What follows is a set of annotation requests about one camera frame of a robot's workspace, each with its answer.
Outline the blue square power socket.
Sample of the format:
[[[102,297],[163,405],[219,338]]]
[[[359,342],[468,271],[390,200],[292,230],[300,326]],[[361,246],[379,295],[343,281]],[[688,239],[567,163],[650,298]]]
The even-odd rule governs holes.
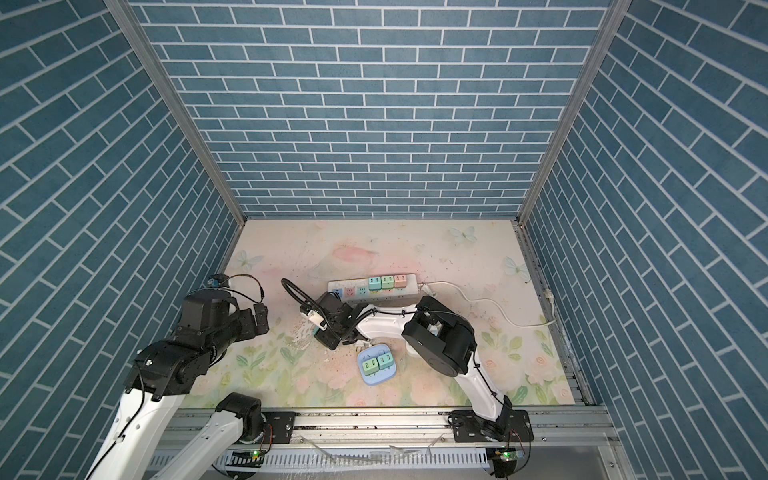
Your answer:
[[[379,385],[393,378],[397,367],[390,347],[386,344],[373,345],[357,355],[357,364],[368,386]]]

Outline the long white power strip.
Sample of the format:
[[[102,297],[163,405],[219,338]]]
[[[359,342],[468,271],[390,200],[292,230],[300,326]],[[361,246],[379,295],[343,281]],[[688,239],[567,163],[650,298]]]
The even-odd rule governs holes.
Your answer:
[[[390,274],[330,281],[327,291],[343,302],[376,303],[420,294],[415,274]]]

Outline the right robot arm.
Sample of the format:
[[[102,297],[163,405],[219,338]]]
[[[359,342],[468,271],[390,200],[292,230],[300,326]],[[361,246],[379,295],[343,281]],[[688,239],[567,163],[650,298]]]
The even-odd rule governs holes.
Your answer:
[[[314,337],[330,350],[363,340],[402,339],[429,367],[454,379],[471,405],[448,414],[456,442],[533,442],[528,413],[513,407],[482,364],[473,326],[435,298],[424,296],[411,306],[384,309],[351,306],[326,292],[302,302],[300,312],[316,326]]]

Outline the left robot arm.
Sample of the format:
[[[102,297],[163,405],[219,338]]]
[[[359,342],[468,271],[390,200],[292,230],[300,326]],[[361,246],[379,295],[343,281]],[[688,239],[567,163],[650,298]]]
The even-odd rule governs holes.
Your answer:
[[[268,309],[242,308],[239,293],[201,289],[188,294],[171,337],[143,348],[124,381],[115,419],[89,468],[89,479],[140,479],[170,420],[195,382],[229,347],[269,330]],[[274,429],[259,399],[230,393],[202,429],[156,473],[158,479],[199,479],[232,445],[270,447]]]

